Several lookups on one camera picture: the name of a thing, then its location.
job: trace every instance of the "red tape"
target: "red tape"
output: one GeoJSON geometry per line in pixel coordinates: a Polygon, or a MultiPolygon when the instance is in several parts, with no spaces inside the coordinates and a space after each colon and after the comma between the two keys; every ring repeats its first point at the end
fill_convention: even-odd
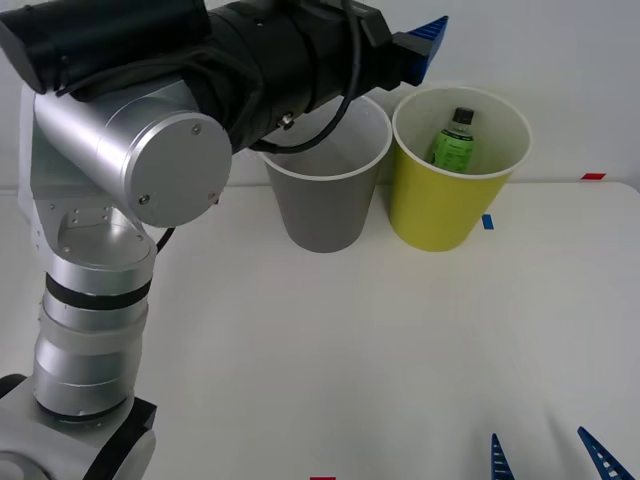
{"type": "Polygon", "coordinates": [[[606,173],[585,173],[582,180],[602,180],[606,173]]]}

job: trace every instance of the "gray cup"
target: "gray cup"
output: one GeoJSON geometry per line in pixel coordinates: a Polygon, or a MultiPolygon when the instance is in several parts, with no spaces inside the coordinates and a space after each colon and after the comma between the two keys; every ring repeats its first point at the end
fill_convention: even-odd
{"type": "MultiPolygon", "coordinates": [[[[291,130],[274,132],[267,140],[279,145],[309,140],[329,123],[341,101],[337,98],[303,115],[291,130]]],[[[328,253],[358,239],[392,138],[384,110],[361,97],[317,147],[295,155],[261,154],[294,242],[312,252],[328,253]]]]}

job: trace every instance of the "bottle cap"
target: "bottle cap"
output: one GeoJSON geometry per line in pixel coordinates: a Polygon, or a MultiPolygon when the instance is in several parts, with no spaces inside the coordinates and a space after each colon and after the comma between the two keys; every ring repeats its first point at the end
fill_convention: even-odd
{"type": "Polygon", "coordinates": [[[471,125],[474,114],[475,112],[470,108],[456,108],[456,113],[453,114],[453,121],[463,125],[471,125]]]}

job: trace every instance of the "white wall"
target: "white wall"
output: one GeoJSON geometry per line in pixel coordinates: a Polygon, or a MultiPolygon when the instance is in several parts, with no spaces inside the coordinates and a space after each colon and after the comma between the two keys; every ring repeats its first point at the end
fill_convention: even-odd
{"type": "MultiPolygon", "coordinates": [[[[27,3],[0,0],[2,8],[27,3]]],[[[209,1],[210,6],[221,1],[209,1]]],[[[441,15],[450,28],[428,75],[501,94],[534,129],[535,149],[518,180],[575,180],[585,172],[640,187],[635,139],[640,96],[636,49],[640,2],[618,0],[369,0],[392,30],[441,15]]],[[[17,181],[19,82],[0,60],[0,187],[17,181]]],[[[401,93],[383,97],[394,105],[401,93]]],[[[235,162],[232,183],[266,181],[251,156],[235,162]]]]}

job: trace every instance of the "green bottle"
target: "green bottle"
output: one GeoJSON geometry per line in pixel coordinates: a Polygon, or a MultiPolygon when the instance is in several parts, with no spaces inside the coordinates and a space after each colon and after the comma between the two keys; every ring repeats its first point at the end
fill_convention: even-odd
{"type": "Polygon", "coordinates": [[[467,172],[474,145],[473,135],[469,131],[474,113],[469,108],[456,108],[453,120],[433,142],[432,165],[450,172],[467,172]]]}

